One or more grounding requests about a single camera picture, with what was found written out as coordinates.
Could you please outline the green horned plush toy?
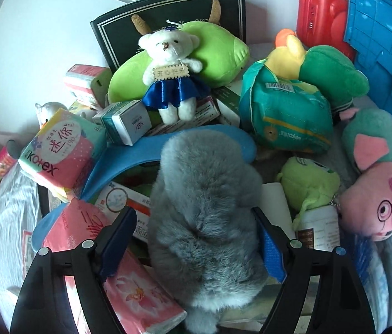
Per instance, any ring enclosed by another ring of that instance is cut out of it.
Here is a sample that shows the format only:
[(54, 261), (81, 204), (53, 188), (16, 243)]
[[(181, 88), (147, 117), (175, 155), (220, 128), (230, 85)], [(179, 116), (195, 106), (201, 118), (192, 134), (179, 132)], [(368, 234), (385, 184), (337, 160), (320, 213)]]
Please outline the green horned plush toy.
[[(209, 20), (194, 20), (177, 27), (199, 38), (200, 44), (190, 57), (202, 62), (198, 76), (209, 87), (217, 88), (231, 83), (243, 69), (250, 57), (248, 46), (224, 27), (220, 26), (221, 2), (212, 0)], [(147, 91), (142, 76), (152, 59), (146, 51), (136, 53), (113, 74), (108, 101), (139, 100)]]

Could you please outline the white teal medicine box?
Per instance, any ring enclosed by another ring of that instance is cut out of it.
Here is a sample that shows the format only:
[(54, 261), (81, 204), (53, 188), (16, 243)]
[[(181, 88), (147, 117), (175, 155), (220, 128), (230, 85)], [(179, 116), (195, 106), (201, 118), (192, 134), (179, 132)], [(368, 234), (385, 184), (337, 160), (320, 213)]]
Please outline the white teal medicine box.
[(104, 127), (108, 139), (116, 145), (133, 146), (152, 128), (141, 100), (111, 103), (93, 116), (92, 121)]

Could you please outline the grey furry plush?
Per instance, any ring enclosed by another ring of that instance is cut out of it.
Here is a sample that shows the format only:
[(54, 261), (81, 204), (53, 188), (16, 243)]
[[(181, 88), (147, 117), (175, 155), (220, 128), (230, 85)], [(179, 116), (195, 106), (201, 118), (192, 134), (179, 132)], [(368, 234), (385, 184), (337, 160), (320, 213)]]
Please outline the grey furry plush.
[(215, 333), (224, 310), (249, 304), (265, 285), (252, 213), (261, 196), (261, 176), (226, 134), (184, 131), (163, 147), (147, 244), (189, 332)]

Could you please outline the white paper roll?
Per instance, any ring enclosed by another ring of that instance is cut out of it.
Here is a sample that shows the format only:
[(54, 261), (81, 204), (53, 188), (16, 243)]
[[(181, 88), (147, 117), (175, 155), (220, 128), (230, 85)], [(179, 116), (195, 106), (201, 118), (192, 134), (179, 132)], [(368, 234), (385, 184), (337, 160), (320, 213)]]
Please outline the white paper roll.
[(262, 185), (260, 208), (272, 225), (281, 227), (289, 239), (295, 239), (289, 206), (280, 183)]

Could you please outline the black gift box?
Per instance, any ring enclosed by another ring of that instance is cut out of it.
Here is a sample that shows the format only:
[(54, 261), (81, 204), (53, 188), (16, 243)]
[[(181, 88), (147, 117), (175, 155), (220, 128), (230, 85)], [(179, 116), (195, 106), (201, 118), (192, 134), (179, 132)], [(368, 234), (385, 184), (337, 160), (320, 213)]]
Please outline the black gift box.
[[(138, 0), (113, 9), (90, 22), (111, 71), (116, 71), (139, 51), (140, 33), (131, 20), (139, 15), (152, 30), (167, 26), (166, 21), (186, 23), (209, 20), (213, 0)], [(246, 0), (218, 0), (220, 26), (246, 41)]]

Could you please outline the white duck toy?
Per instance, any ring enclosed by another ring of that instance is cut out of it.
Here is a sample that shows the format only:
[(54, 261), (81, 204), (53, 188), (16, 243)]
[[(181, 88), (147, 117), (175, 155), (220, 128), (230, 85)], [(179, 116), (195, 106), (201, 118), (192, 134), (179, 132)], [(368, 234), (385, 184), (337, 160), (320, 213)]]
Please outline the white duck toy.
[(58, 102), (48, 102), (43, 105), (36, 103), (35, 109), (40, 128), (42, 128), (59, 109), (67, 110), (68, 108)]

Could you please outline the white green box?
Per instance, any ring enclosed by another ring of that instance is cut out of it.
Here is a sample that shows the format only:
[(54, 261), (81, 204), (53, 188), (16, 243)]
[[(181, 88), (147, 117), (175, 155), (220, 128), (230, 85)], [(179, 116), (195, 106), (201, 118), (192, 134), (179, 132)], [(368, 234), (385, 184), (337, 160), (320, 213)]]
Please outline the white green box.
[(234, 127), (240, 126), (239, 102), (240, 95), (232, 86), (217, 87), (212, 89), (212, 98), (216, 102), (222, 124)]

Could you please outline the white teddy bear blue dress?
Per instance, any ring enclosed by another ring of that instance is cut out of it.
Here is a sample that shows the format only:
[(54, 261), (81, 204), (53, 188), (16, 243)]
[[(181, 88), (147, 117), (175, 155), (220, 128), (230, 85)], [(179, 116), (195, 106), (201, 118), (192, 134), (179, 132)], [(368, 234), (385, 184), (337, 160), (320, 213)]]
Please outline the white teddy bear blue dress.
[(199, 45), (196, 35), (174, 27), (139, 39), (140, 48), (151, 58), (142, 76), (147, 86), (142, 103), (157, 110), (166, 125), (192, 121), (197, 101), (210, 93), (210, 87), (199, 78), (203, 63), (190, 57)]

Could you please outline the teal snack bag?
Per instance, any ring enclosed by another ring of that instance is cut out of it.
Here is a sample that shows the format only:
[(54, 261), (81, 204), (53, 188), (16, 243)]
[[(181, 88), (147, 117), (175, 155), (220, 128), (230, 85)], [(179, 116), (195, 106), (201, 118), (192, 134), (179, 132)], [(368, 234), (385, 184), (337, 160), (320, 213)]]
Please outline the teal snack bag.
[(243, 74), (239, 116), (242, 128), (270, 149), (323, 153), (332, 145), (329, 101), (313, 85), (277, 77), (265, 60)]

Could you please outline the pink pig plush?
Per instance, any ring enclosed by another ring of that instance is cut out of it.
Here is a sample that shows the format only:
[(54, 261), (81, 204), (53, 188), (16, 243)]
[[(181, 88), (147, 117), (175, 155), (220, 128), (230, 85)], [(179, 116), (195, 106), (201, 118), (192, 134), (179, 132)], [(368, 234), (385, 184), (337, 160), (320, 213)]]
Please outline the pink pig plush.
[(392, 236), (392, 115), (378, 108), (349, 108), (341, 141), (356, 182), (339, 197), (341, 227), (373, 241)]

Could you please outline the small green frog plush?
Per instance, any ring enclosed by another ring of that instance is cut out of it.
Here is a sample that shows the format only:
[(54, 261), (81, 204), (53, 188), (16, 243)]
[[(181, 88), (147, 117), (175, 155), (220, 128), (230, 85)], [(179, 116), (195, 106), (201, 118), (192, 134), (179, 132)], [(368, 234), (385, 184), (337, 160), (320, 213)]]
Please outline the small green frog plush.
[(332, 169), (311, 160), (293, 156), (282, 166), (277, 175), (286, 200), (298, 212), (293, 219), (293, 230), (308, 210), (329, 205), (339, 191), (341, 180)]

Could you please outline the pink white carton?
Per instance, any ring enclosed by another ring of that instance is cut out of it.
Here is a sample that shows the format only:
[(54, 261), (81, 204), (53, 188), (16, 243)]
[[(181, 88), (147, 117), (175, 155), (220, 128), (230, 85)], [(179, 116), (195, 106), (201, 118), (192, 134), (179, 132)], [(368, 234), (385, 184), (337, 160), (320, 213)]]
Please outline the pink white carton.
[(100, 110), (106, 107), (111, 78), (107, 67), (75, 64), (66, 72), (65, 84), (78, 103)]

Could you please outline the green yellow duck plush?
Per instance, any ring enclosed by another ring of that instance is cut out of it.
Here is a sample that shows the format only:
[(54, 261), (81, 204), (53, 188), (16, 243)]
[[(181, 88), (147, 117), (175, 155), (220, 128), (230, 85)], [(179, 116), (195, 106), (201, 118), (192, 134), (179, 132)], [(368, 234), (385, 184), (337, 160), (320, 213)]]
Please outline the green yellow duck plush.
[(317, 45), (305, 49), (290, 29), (277, 33), (275, 48), (265, 62), (277, 77), (299, 80), (318, 88), (333, 112), (351, 107), (355, 98), (369, 92), (369, 80), (337, 48)]

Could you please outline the pink Kotex pack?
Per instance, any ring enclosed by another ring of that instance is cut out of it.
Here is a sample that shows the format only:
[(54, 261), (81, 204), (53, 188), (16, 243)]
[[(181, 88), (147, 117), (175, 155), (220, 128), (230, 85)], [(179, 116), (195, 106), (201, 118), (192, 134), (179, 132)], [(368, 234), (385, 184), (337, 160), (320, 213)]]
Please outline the pink Kotex pack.
[(68, 201), (71, 196), (81, 196), (106, 147), (102, 126), (58, 109), (23, 149), (19, 165), (37, 184)]

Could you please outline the blue foam insole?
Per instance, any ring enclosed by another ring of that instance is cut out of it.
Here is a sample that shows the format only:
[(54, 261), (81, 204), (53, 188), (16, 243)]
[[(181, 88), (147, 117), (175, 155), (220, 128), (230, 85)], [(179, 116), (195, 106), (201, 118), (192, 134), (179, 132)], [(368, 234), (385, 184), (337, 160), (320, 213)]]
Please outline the blue foam insole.
[(255, 160), (257, 147), (252, 137), (246, 131), (230, 125), (207, 125), (171, 134), (144, 136), (134, 146), (109, 146), (95, 164), (79, 199), (89, 201), (122, 172), (141, 164), (159, 161), (163, 146), (169, 139), (181, 134), (206, 131), (216, 131), (229, 136), (239, 144), (245, 162), (251, 163)]

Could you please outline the pink tissue pack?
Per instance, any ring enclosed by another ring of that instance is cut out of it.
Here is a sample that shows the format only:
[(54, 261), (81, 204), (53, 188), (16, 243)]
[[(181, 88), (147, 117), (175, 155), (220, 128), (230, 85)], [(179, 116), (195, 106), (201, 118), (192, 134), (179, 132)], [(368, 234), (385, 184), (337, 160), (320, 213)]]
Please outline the pink tissue pack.
[[(74, 198), (61, 212), (43, 245), (53, 252), (72, 250), (94, 239), (112, 221), (99, 208)], [(168, 333), (187, 312), (153, 279), (130, 250), (103, 287), (118, 320), (129, 334)]]

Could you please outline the red chips can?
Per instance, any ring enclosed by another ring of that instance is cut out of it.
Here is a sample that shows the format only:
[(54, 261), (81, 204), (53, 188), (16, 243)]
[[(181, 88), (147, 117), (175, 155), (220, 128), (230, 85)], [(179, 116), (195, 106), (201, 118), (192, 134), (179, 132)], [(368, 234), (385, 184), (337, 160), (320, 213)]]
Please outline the red chips can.
[(8, 140), (2, 147), (0, 150), (0, 182), (18, 161), (21, 151), (21, 146), (14, 139)]

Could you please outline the red toy suitcase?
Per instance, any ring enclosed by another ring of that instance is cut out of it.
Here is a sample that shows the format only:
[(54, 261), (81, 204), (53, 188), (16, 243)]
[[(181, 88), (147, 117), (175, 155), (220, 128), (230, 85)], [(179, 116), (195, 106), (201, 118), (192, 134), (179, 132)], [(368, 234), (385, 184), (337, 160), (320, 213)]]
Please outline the red toy suitcase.
[(344, 41), (348, 0), (299, 0), (296, 34), (308, 48), (329, 45), (350, 60), (355, 50)]

